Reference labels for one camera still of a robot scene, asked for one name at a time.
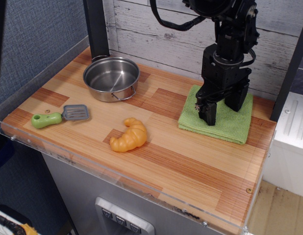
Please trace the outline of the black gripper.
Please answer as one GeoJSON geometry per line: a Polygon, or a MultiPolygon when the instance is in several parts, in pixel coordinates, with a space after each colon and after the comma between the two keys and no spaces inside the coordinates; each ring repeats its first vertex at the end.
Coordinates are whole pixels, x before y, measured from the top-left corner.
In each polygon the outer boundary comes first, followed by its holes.
{"type": "Polygon", "coordinates": [[[202,58],[203,86],[196,93],[196,110],[199,118],[208,126],[216,122],[217,102],[222,99],[232,110],[238,112],[246,98],[249,88],[250,68],[239,65],[224,65],[216,60],[217,45],[208,46],[202,58]]]}

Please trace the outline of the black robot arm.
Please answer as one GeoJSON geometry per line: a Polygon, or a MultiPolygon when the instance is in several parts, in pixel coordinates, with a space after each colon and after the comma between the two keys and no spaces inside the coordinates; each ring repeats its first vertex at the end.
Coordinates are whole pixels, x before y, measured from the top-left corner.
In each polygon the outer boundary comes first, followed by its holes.
{"type": "Polygon", "coordinates": [[[196,93],[196,109],[207,125],[216,122],[217,102],[224,100],[238,112],[249,88],[248,67],[256,58],[258,10],[253,0],[186,0],[198,15],[215,23],[215,43],[203,52],[203,86],[196,93]]]}

